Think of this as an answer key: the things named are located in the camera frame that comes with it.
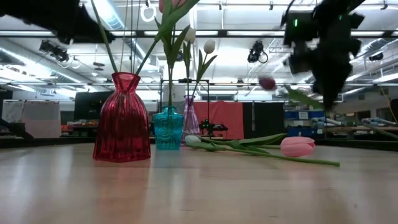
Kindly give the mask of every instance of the vase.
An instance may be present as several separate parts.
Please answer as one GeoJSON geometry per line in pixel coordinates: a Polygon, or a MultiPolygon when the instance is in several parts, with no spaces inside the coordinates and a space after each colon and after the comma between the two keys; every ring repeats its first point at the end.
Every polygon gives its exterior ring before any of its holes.
{"type": "Polygon", "coordinates": [[[116,90],[101,109],[93,159],[110,162],[149,159],[147,111],[136,94],[141,78],[124,72],[114,73],[112,78],[116,90]]]}
{"type": "Polygon", "coordinates": [[[165,106],[163,113],[155,114],[155,142],[158,150],[179,150],[182,137],[183,116],[174,106],[165,106]]]}
{"type": "Polygon", "coordinates": [[[189,134],[200,134],[199,124],[197,114],[195,113],[195,109],[193,107],[193,100],[195,96],[184,96],[185,98],[185,109],[184,109],[184,122],[183,122],[183,134],[182,134],[182,142],[185,142],[185,136],[189,134]]]}

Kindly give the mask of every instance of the camera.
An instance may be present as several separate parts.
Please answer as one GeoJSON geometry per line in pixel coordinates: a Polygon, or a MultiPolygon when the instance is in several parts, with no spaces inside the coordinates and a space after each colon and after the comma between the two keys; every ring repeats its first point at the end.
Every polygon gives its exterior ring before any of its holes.
{"type": "Polygon", "coordinates": [[[351,30],[359,27],[364,16],[349,13],[364,0],[324,0],[313,11],[289,12],[293,2],[281,21],[286,24],[284,45],[293,48],[284,64],[289,64],[292,74],[311,71],[313,91],[323,95],[324,107],[330,110],[352,72],[349,55],[355,57],[361,48],[351,30]],[[308,47],[307,42],[317,38],[317,47],[308,47]]]}
{"type": "Polygon", "coordinates": [[[262,44],[261,40],[257,40],[253,47],[250,49],[248,62],[249,63],[266,63],[268,61],[268,55],[264,52],[264,45],[262,44]]]}

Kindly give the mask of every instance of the red glass vase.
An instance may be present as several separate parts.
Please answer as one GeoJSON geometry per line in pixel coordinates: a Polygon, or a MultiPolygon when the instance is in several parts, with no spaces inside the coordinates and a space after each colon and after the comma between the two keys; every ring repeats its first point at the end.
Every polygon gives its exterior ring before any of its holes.
{"type": "Polygon", "coordinates": [[[112,74],[116,91],[105,101],[99,119],[93,158],[130,162],[150,158],[147,111],[136,94],[138,75],[112,74]]]}

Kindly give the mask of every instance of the white tulip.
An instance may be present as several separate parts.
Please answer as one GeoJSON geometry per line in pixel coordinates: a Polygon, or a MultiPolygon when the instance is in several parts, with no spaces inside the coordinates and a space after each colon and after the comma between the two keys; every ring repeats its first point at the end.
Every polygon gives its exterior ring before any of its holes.
{"type": "Polygon", "coordinates": [[[185,137],[185,142],[188,144],[195,144],[200,142],[200,138],[196,137],[196,136],[186,136],[185,137]]]}
{"type": "Polygon", "coordinates": [[[216,48],[216,42],[214,40],[207,40],[203,50],[206,54],[213,53],[214,49],[216,48]]]}
{"type": "Polygon", "coordinates": [[[189,28],[187,34],[185,35],[184,40],[193,44],[195,42],[195,38],[197,36],[197,30],[189,28]]]}

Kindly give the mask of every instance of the table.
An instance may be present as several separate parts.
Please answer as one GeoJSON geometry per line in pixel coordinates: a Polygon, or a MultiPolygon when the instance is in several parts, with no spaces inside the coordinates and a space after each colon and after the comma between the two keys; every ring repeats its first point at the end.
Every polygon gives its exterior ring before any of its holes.
{"type": "Polygon", "coordinates": [[[151,160],[113,164],[94,161],[92,151],[93,144],[0,151],[1,224],[397,220],[396,152],[317,147],[313,158],[339,168],[155,146],[151,160]]]}

